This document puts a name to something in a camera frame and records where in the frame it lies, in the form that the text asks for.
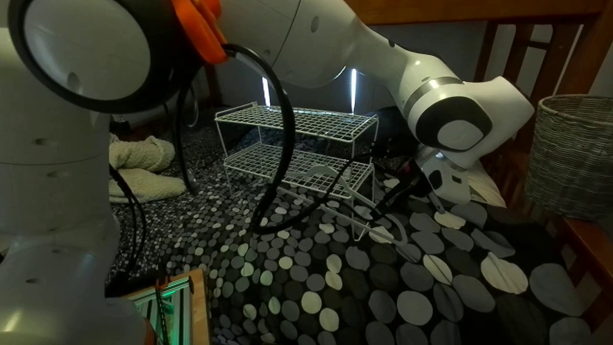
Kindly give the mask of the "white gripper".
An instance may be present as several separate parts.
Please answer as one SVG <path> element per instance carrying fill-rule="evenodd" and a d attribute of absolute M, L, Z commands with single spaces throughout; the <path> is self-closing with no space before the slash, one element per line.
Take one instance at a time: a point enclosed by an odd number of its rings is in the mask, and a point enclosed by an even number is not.
<path fill-rule="evenodd" d="M 468 168 L 454 165 L 441 149 L 422 145 L 416 163 L 441 199 L 464 205 L 477 197 Z"/>

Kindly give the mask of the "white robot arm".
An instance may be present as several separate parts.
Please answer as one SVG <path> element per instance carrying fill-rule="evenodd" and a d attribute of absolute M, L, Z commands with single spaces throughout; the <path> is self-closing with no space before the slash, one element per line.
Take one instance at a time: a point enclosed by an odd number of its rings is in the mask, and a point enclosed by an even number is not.
<path fill-rule="evenodd" d="M 175 99 L 205 65 L 244 59 L 276 90 L 345 69 L 380 80 L 420 142 L 437 197 L 533 115 L 508 78 L 460 78 L 372 30 L 347 0 L 2 0 L 0 345 L 154 345 L 110 297 L 119 249 L 110 120 Z"/>

